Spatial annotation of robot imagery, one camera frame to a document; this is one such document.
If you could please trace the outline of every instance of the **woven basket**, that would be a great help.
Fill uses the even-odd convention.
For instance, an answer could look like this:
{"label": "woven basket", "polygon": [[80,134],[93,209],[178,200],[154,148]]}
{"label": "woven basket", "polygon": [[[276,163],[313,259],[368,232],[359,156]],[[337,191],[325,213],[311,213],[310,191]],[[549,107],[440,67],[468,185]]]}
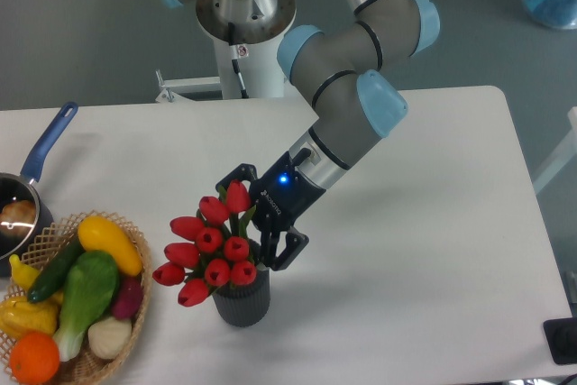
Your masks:
{"label": "woven basket", "polygon": [[[132,350],[138,334],[141,331],[146,309],[151,298],[152,269],[151,253],[148,244],[142,233],[138,230],[138,227],[126,221],[118,214],[92,211],[88,214],[71,215],[68,218],[63,218],[58,224],[52,223],[50,227],[43,230],[42,234],[36,236],[34,242],[28,247],[28,251],[23,254],[22,262],[38,270],[43,269],[46,263],[48,263],[62,247],[69,244],[70,240],[76,234],[78,224],[89,215],[100,215],[113,221],[123,228],[124,232],[136,246],[142,258],[141,284],[144,299],[140,309],[133,318],[133,333],[131,338],[116,358],[113,360],[101,360],[97,358],[88,349],[87,338],[85,337],[80,354],[75,359],[60,364],[60,369],[56,376],[47,382],[50,385],[94,384],[109,378],[122,365]],[[24,290],[11,281],[5,299],[20,295],[25,295]],[[17,380],[12,375],[8,362],[10,352],[15,343],[16,341],[13,338],[0,332],[0,359],[5,365],[5,373],[8,374],[13,381]]]}

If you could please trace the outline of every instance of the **yellow squash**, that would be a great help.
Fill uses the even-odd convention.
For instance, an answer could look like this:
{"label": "yellow squash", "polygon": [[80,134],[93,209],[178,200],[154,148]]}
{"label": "yellow squash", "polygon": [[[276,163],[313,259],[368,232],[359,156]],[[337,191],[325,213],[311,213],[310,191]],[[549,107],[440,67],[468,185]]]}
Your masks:
{"label": "yellow squash", "polygon": [[[40,271],[26,263],[22,263],[16,254],[11,255],[8,260],[12,268],[12,280],[14,280],[14,283],[26,291],[30,290],[33,282],[38,278]],[[59,306],[62,305],[63,299],[64,295],[62,290],[59,290],[50,297],[50,300],[58,303]]]}
{"label": "yellow squash", "polygon": [[116,223],[100,215],[87,216],[78,225],[78,239],[87,252],[110,254],[120,272],[136,277],[142,271],[141,255]]}
{"label": "yellow squash", "polygon": [[53,335],[58,314],[59,307],[51,301],[31,304],[26,296],[8,298],[0,303],[0,329],[16,340],[30,331]]}

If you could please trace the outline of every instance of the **tulip bouquet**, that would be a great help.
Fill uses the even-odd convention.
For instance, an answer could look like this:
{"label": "tulip bouquet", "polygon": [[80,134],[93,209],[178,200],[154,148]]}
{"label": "tulip bouquet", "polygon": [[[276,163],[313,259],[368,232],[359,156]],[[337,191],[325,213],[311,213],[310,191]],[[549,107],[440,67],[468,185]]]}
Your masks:
{"label": "tulip bouquet", "polygon": [[172,232],[185,239],[164,249],[169,260],[152,273],[163,286],[184,282],[179,304],[200,304],[223,286],[247,286],[257,276],[255,254],[246,227],[256,210],[242,182],[233,180],[219,197],[202,197],[196,216],[170,222]]}

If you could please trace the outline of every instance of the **red tulip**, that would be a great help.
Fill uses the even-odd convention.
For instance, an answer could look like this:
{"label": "red tulip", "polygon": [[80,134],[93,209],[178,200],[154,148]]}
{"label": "red tulip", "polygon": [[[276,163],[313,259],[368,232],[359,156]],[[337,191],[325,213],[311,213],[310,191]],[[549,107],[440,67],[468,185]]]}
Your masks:
{"label": "red tulip", "polygon": [[192,270],[198,265],[200,252],[193,243],[169,243],[164,248],[164,255],[172,263]]}
{"label": "red tulip", "polygon": [[200,207],[200,213],[207,222],[216,227],[223,225],[230,215],[228,208],[216,197],[202,197],[198,207]]}
{"label": "red tulip", "polygon": [[168,262],[152,273],[154,280],[162,286],[175,286],[184,281],[184,268]]}
{"label": "red tulip", "polygon": [[256,279],[256,268],[249,261],[238,261],[231,270],[231,282],[236,286],[246,286]]}
{"label": "red tulip", "polygon": [[224,256],[229,261],[245,261],[249,250],[248,241],[240,236],[231,236],[224,243]]}
{"label": "red tulip", "polygon": [[223,244],[223,234],[214,227],[205,227],[197,236],[197,247],[201,252],[212,254]]}
{"label": "red tulip", "polygon": [[187,281],[179,292],[179,304],[192,307],[208,298],[208,286],[202,279]]}
{"label": "red tulip", "polygon": [[223,286],[231,277],[231,269],[225,259],[213,259],[205,270],[205,280],[212,286]]}
{"label": "red tulip", "polygon": [[233,180],[226,190],[226,207],[233,214],[240,214],[251,207],[251,197],[244,184]]}
{"label": "red tulip", "polygon": [[195,216],[180,216],[170,222],[172,232],[189,241],[197,239],[198,232],[204,227],[203,221]]}

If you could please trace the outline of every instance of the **gray vase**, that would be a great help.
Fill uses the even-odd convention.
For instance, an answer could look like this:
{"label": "gray vase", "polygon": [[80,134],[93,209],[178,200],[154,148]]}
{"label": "gray vase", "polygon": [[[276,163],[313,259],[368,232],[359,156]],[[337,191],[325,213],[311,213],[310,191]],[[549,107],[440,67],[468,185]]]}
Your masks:
{"label": "gray vase", "polygon": [[213,296],[220,317],[230,325],[246,327],[256,324],[269,311],[269,270],[258,270],[249,285],[230,289],[222,286]]}

